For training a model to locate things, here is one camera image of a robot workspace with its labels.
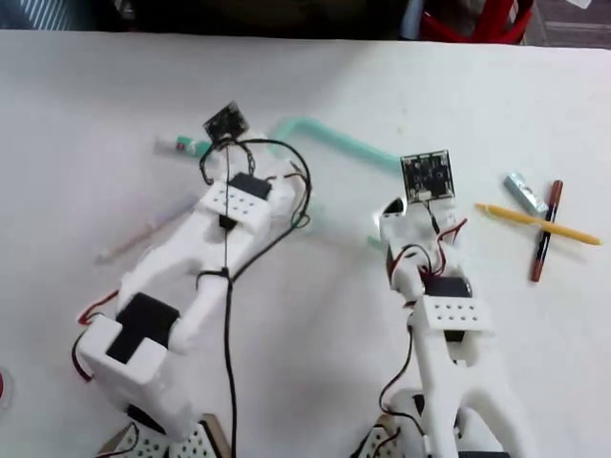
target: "marker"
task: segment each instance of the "marker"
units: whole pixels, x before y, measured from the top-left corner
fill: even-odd
[[[558,206],[560,204],[560,195],[562,194],[563,183],[559,179],[554,181],[552,185],[552,191],[550,192],[550,198],[547,202],[547,214],[545,220],[554,222],[556,220],[556,213],[558,212]],[[541,278],[541,271],[543,270],[543,263],[545,262],[545,255],[547,255],[547,248],[550,245],[550,238],[552,234],[547,231],[541,232],[541,239],[538,243],[537,253],[535,254],[535,262],[533,262],[533,272],[531,273],[531,281],[538,282]]]

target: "white table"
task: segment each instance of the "white table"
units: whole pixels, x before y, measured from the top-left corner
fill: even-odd
[[[472,216],[470,258],[543,456],[606,456],[608,249],[554,238],[534,286],[534,231],[471,205],[514,206],[499,184],[508,171],[541,192],[560,177],[558,220],[610,241],[610,74],[606,51],[1,31],[0,365],[16,381],[1,454],[83,457],[125,424],[77,378],[69,350],[75,315],[139,252],[107,267],[93,258],[203,189],[193,161],[152,154],[153,137],[197,132],[236,99],[264,132],[310,115],[398,155],[448,148]],[[303,260],[304,246],[279,247],[236,291],[241,456],[348,456],[403,360],[404,312],[382,258],[371,267],[363,244],[351,262],[331,245]],[[228,433],[221,311],[191,379]]]

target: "white perforated block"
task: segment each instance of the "white perforated block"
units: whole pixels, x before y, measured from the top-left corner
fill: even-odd
[[[129,427],[115,451],[130,449],[121,455],[125,458],[221,458],[216,454],[212,439],[201,424],[196,425],[186,441],[177,444],[143,426],[138,427],[138,432],[137,437],[136,430]]]
[[[210,209],[219,215],[226,214],[229,218],[243,224],[251,233],[258,232],[269,222],[271,208],[262,198],[257,198],[240,189],[229,186],[225,190],[225,182],[217,181],[198,203],[198,207]]]
[[[484,302],[473,298],[423,296],[420,301],[433,329],[492,331],[490,313]]]

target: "pen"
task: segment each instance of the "pen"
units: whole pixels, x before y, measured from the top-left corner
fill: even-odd
[[[563,183],[559,179],[554,181],[552,190],[550,192],[550,198],[547,202],[547,214],[545,220],[554,222],[556,220],[556,213],[558,212],[558,206],[560,204],[560,195],[562,194]],[[547,247],[550,244],[550,238],[552,234],[547,231],[541,232],[541,239],[538,243],[537,253],[535,254],[535,262],[533,263],[533,272],[531,273],[531,281],[538,282],[541,277],[541,271],[543,270],[543,263],[545,262],[545,255],[547,254]]]
[[[560,226],[559,224],[546,221],[545,219],[539,219],[531,217],[529,215],[524,215],[523,213],[514,212],[513,210],[508,210],[506,208],[499,207],[498,205],[477,203],[475,206],[487,213],[495,215],[496,217],[509,219],[511,221],[519,222],[521,224],[533,224],[537,227],[540,227],[544,231],[550,232],[552,234],[558,234],[559,236],[578,240],[583,243],[588,243],[590,245],[602,245],[602,240],[597,239],[594,236],[584,234],[569,227]]]

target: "red wire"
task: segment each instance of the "red wire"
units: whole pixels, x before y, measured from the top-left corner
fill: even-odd
[[[102,299],[101,301],[92,303],[89,307],[87,307],[87,309],[80,314],[80,316],[78,317],[77,322],[83,326],[89,326],[92,322],[90,321],[90,319],[95,315],[95,313],[92,313],[96,308],[98,308],[100,305],[104,305],[105,303],[111,301],[112,299],[114,299],[116,296],[118,295],[118,289],[116,291],[113,291],[111,294],[109,294],[108,296],[106,296],[104,299]],[[78,358],[76,356],[76,348],[78,347],[78,343],[80,342],[80,339],[83,337],[83,334],[85,334],[85,331],[83,331],[74,341],[73,344],[73,349],[71,352],[71,356],[73,359],[73,366],[74,369],[76,369],[76,372],[78,372],[78,375],[80,375],[80,377],[86,382],[90,382],[94,376],[93,375],[89,375],[87,372],[85,372],[85,369],[83,369],[83,366],[80,365],[80,362],[78,361]]]
[[[78,346],[78,343],[80,342],[81,337],[83,337],[83,334],[85,334],[85,331],[81,332],[80,336],[78,336],[76,340],[74,341],[73,351],[71,354],[73,357],[74,369],[76,369],[76,372],[78,372],[78,375],[80,375],[81,379],[83,379],[85,383],[88,384],[94,378],[94,376],[89,375],[87,372],[85,372],[85,369],[83,369],[83,367],[78,362],[78,358],[76,358],[76,347]]]
[[[443,252],[443,248],[441,247],[441,240],[444,237],[448,236],[449,234],[453,233],[454,234],[454,238],[452,240],[452,243],[454,243],[454,241],[456,240],[456,237],[458,236],[458,233],[460,232],[460,229],[465,224],[467,224],[467,219],[466,218],[464,218],[462,221],[460,221],[452,229],[448,229],[447,231],[442,232],[441,234],[439,234],[439,236],[437,236],[437,246],[439,247],[439,258],[441,258],[441,264],[440,264],[439,268],[437,270],[435,270],[435,272],[433,273],[434,275],[441,275],[441,274],[443,274],[444,270],[446,270],[446,254]]]
[[[392,264],[390,265],[390,269],[389,269],[389,279],[390,281],[392,281],[392,276],[394,275],[394,271],[395,269],[398,267],[399,262],[401,262],[401,259],[403,259],[403,255],[405,254],[406,251],[410,250],[413,248],[413,245],[406,245],[405,247],[403,247],[403,249],[399,252],[399,254],[397,255],[397,257],[392,261]],[[424,268],[424,272],[429,274],[429,269],[427,269],[426,267]]]
[[[89,321],[90,314],[92,313],[92,311],[94,311],[96,308],[98,308],[100,305],[104,305],[106,302],[111,301],[112,299],[114,299],[116,296],[118,295],[118,289],[113,291],[111,294],[109,294],[108,296],[106,296],[104,299],[102,299],[101,301],[92,303],[89,307],[87,307],[87,309],[80,314],[80,317],[78,317],[78,323],[83,325],[83,326],[89,326],[91,324],[91,322]]]

